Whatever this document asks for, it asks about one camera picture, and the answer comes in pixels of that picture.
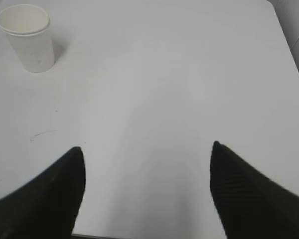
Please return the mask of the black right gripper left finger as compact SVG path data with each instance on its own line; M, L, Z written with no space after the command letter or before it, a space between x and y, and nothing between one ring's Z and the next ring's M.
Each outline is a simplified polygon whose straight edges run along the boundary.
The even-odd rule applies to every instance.
M71 238L85 184L84 155L80 147L73 147L0 199L0 239Z

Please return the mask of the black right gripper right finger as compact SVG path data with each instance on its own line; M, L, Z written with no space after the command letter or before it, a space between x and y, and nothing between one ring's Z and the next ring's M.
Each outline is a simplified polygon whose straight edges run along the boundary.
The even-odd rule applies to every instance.
M299 239L299 196L215 141L210 191L228 239Z

